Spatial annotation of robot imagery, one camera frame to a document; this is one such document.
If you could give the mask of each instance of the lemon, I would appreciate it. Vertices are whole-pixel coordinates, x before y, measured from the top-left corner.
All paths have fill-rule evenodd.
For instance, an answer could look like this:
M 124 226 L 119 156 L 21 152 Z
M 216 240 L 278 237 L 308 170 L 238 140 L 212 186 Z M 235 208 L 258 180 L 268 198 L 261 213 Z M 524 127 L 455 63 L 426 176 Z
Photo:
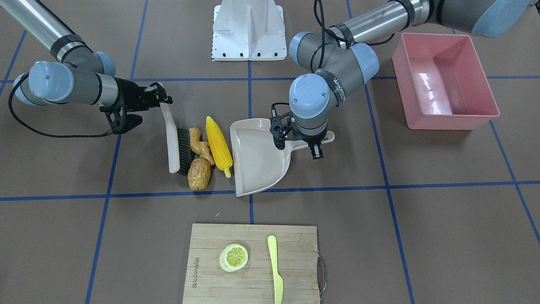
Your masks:
M 226 272 L 233 272 L 247 263 L 247 250 L 240 244 L 230 244 L 219 255 L 219 266 Z

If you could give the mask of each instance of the yellow corn cob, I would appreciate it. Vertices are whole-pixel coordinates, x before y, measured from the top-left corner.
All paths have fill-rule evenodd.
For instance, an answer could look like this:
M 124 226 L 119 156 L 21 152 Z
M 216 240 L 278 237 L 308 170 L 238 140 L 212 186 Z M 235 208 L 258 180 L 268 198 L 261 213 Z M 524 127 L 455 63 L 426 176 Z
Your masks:
M 214 156 L 215 166 L 224 171 L 227 178 L 230 178 L 229 168 L 233 165 L 231 151 L 218 124 L 210 116 L 206 116 L 206 137 Z

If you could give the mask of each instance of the pink plastic bin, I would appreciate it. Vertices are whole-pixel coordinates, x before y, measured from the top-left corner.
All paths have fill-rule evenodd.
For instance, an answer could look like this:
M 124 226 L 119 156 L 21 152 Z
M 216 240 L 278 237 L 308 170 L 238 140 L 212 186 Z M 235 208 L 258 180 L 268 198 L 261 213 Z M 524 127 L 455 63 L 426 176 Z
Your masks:
M 404 33 L 392 59 L 410 129 L 474 130 L 499 116 L 469 36 Z

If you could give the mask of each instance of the white metal bracket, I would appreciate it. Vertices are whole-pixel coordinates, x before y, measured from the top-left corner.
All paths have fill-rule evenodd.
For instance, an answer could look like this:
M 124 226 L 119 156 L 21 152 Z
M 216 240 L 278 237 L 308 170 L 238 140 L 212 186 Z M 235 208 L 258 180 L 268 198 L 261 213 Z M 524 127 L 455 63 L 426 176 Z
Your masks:
M 284 60 L 283 8 L 274 0 L 223 0 L 214 8 L 212 59 Z

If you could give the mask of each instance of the wooden cutting board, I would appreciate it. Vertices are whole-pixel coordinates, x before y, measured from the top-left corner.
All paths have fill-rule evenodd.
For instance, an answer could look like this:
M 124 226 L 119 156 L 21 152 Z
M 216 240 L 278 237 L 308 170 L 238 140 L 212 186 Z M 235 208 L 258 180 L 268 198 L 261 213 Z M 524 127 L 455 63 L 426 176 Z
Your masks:
M 183 304 L 274 304 L 268 236 L 278 240 L 283 304 L 320 304 L 317 227 L 193 224 Z M 231 243 L 248 251 L 244 268 L 228 273 L 219 255 Z

